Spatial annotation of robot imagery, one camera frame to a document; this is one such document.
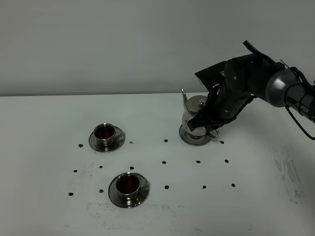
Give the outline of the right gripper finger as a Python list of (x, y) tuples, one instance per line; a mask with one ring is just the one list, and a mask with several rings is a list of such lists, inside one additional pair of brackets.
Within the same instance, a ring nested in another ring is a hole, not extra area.
[(197, 128), (204, 127), (207, 131), (216, 130), (216, 109), (203, 108), (192, 119), (187, 122), (188, 129), (194, 131)]

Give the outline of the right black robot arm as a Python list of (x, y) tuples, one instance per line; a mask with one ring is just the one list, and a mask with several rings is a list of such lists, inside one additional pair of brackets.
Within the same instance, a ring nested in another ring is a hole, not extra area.
[(253, 99), (274, 107), (293, 108), (310, 121), (315, 120), (315, 88), (295, 67), (253, 54), (220, 62), (197, 72), (196, 77), (209, 94), (204, 107), (188, 128), (210, 130), (234, 121)]

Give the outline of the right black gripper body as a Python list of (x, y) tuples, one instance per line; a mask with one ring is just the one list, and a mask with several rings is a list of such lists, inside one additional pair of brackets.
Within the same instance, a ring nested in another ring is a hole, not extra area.
[(282, 63), (269, 62), (255, 55), (228, 60), (224, 65), (224, 83), (214, 102), (214, 122), (224, 125), (232, 122), (254, 96), (275, 107), (282, 106), (281, 95), (275, 89), (276, 77)]

